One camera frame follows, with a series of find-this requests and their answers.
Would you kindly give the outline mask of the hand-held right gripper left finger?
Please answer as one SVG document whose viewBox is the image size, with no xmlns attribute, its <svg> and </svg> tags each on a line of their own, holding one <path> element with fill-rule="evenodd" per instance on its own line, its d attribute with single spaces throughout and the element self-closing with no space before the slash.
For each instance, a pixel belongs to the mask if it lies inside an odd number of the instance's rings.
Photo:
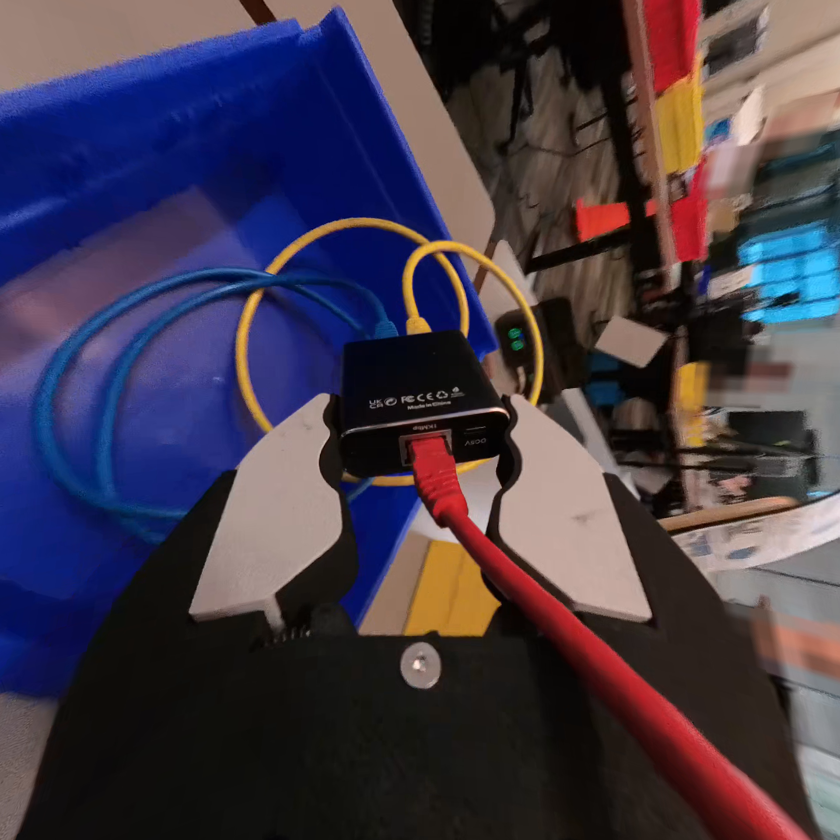
<svg viewBox="0 0 840 840">
<path fill-rule="evenodd" d="M 198 622 L 261 613 L 302 624 L 350 590 L 359 557 L 341 489 L 338 398 L 319 394 L 236 469 L 190 605 Z"/>
</svg>

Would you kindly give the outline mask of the grey desk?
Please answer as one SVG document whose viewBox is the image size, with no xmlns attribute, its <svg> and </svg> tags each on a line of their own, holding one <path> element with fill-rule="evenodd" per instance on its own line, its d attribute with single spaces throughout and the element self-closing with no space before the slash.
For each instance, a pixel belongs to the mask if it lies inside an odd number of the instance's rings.
<svg viewBox="0 0 840 840">
<path fill-rule="evenodd" d="M 302 27 L 346 13 L 450 234 L 484 249 L 495 211 L 478 171 L 388 1 L 2 2 L 2 90 L 150 54 L 272 18 Z"/>
</svg>

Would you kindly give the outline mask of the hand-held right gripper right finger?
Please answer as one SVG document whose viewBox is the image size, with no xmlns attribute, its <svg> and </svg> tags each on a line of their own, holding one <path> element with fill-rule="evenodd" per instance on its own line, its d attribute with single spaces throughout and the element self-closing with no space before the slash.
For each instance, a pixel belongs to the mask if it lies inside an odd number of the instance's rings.
<svg viewBox="0 0 840 840">
<path fill-rule="evenodd" d="M 603 468 L 526 397 L 507 405 L 487 536 L 572 610 L 648 623 L 652 609 Z"/>
</svg>

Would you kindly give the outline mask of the blue plastic bin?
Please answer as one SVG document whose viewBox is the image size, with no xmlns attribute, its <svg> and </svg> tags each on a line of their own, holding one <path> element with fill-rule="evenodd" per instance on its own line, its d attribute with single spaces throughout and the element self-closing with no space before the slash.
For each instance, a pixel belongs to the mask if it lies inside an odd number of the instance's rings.
<svg viewBox="0 0 840 840">
<path fill-rule="evenodd" d="M 94 507 L 107 388 L 141 331 L 230 280 L 131 300 L 59 368 L 48 413 L 40 386 L 61 345 L 156 281 L 263 270 L 346 217 L 455 239 L 338 8 L 2 95 L 2 693 L 64 693 L 151 552 Z M 281 422 L 338 388 L 353 329 L 289 291 L 275 301 L 259 306 L 248 360 Z M 235 375 L 244 302 L 179 317 L 123 380 L 113 495 L 132 513 L 182 513 L 259 440 Z"/>
</svg>

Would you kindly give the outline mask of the black device with green lights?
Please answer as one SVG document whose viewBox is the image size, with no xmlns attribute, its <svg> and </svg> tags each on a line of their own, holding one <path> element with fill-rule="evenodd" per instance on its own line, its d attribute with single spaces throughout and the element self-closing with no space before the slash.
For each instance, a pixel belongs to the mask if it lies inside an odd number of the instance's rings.
<svg viewBox="0 0 840 840">
<path fill-rule="evenodd" d="M 564 297 L 541 301 L 532 308 L 543 347 L 542 390 L 538 404 L 551 403 L 563 390 L 582 387 L 587 379 L 587 351 L 579 342 L 571 302 Z M 502 363 L 516 392 L 529 396 L 534 377 L 531 333 L 519 310 L 494 322 Z"/>
</svg>

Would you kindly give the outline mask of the black network splitter box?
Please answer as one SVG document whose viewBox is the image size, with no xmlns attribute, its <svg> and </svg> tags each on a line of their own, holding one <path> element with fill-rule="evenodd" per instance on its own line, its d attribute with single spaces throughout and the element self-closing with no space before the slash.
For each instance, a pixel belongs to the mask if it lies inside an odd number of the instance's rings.
<svg viewBox="0 0 840 840">
<path fill-rule="evenodd" d="M 505 404 L 457 330 L 352 342 L 343 350 L 339 446 L 357 478 L 412 468 L 408 444 L 443 436 L 457 464 L 499 456 Z"/>
</svg>

